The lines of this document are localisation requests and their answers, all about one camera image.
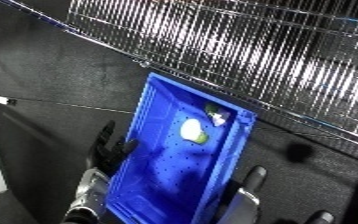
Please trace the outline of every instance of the wire grid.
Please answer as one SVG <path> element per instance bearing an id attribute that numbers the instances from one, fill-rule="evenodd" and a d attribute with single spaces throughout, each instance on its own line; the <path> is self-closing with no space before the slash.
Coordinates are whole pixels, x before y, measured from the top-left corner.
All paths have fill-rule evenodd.
<path id="1" fill-rule="evenodd" d="M 358 136 L 357 0 L 72 0 L 67 23 Z"/>

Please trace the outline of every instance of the metal wire rack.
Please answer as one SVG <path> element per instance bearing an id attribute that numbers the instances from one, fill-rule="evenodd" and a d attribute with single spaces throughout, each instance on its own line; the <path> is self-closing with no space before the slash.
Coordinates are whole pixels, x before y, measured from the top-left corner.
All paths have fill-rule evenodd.
<path id="1" fill-rule="evenodd" d="M 357 0 L 72 0 L 66 23 L 0 1 L 358 143 Z"/>

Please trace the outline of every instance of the blue plastic bin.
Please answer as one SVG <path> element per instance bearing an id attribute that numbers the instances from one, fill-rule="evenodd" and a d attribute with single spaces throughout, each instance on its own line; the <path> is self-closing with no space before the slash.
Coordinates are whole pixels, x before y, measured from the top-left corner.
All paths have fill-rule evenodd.
<path id="1" fill-rule="evenodd" d="M 213 102 L 231 112 L 215 127 L 204 112 Z M 198 119 L 209 140 L 180 136 Z M 255 122 L 255 114 L 157 74 L 150 74 L 127 139 L 138 148 L 113 179 L 107 207 L 125 223 L 207 223 Z"/>

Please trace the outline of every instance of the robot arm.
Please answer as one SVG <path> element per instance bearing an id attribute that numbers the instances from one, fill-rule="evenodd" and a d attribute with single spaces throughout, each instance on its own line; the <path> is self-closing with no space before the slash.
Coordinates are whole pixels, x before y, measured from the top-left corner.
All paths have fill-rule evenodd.
<path id="1" fill-rule="evenodd" d="M 121 138 L 109 150 L 106 144 L 114 131 L 110 121 L 99 133 L 87 158 L 87 170 L 78 185 L 75 200 L 66 213 L 62 224 L 97 224 L 106 210 L 105 198 L 111 177 L 122 162 L 135 150 L 136 140 L 125 143 Z"/>

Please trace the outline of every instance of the green object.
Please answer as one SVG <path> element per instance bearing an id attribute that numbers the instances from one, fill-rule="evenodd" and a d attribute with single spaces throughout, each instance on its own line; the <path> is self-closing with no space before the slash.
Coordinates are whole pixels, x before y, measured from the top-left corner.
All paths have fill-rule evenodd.
<path id="1" fill-rule="evenodd" d="M 218 113 L 218 111 L 219 106 L 214 103 L 207 103 L 205 105 L 205 113 L 210 117 L 213 117 L 216 113 Z"/>
<path id="2" fill-rule="evenodd" d="M 198 138 L 194 140 L 194 142 L 198 144 L 204 144 L 205 142 L 208 141 L 208 139 L 209 139 L 208 135 L 205 132 L 201 132 Z"/>

